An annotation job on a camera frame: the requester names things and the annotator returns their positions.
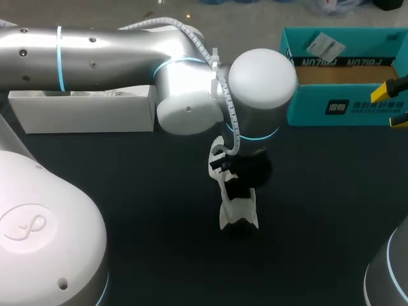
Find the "dark tabletop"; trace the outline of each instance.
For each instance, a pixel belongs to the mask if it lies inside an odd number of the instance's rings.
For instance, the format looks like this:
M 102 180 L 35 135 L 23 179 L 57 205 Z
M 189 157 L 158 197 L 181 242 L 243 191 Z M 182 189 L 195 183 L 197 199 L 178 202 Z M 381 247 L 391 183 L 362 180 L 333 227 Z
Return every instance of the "dark tabletop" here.
M 86 192 L 108 231 L 112 305 L 356 305 L 380 246 L 408 214 L 408 131 L 289 127 L 268 142 L 272 179 L 257 190 L 260 231 L 219 230 L 207 173 L 219 128 L 25 135 L 50 171 Z

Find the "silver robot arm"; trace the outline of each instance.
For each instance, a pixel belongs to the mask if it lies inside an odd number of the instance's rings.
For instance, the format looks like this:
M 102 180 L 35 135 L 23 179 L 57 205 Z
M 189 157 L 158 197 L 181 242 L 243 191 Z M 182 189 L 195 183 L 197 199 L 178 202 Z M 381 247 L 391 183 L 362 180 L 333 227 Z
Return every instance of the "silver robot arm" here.
M 170 18 L 158 21 L 176 28 L 158 28 L 151 20 L 135 31 L 0 29 L 0 91 L 155 85 L 164 130 L 195 134 L 225 121 L 210 152 L 214 167 L 208 168 L 221 188 L 220 226 L 244 218 L 258 227 L 254 190 L 242 183 L 247 173 L 229 186 L 248 189 L 248 196 L 231 198 L 225 188 L 227 180 L 237 179 L 226 164 L 238 169 L 253 157 L 225 159 L 238 153 L 241 140 L 240 154 L 254 153 L 279 128 L 296 88 L 295 69 L 266 49 L 246 52 L 232 66 L 219 65 L 197 30 L 186 31 Z M 110 276 L 99 210 L 39 165 L 1 116 L 0 132 L 0 305 L 106 305 Z

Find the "white cylinder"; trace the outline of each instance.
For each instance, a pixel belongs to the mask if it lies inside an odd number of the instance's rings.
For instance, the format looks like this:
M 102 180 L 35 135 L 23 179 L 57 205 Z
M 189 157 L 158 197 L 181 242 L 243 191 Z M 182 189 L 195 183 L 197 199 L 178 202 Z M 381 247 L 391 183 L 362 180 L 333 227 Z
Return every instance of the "white cylinder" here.
M 276 51 L 250 50 L 233 63 L 229 71 L 229 89 L 249 107 L 278 108 L 295 92 L 296 71 L 290 61 Z

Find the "white box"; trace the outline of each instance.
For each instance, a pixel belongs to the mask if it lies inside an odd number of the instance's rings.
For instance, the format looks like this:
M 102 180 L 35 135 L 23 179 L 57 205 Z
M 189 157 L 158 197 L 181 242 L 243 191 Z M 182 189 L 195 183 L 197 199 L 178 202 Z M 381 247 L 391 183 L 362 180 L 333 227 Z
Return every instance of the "white box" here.
M 12 91 L 9 101 L 27 134 L 153 131 L 154 86 L 117 91 L 125 95 L 50 97 L 38 91 Z

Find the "teal box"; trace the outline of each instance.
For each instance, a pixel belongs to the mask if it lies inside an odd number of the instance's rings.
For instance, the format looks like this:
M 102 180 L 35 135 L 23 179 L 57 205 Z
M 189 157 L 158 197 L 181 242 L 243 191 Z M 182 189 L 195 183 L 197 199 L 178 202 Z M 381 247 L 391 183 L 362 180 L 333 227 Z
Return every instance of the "teal box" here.
M 332 62 L 306 49 L 324 33 L 346 46 Z M 408 28 L 287 27 L 280 53 L 299 66 L 393 66 L 399 77 L 408 74 Z M 291 126 L 388 126 L 389 118 L 408 111 L 408 91 L 372 104 L 378 84 L 298 85 L 288 108 Z

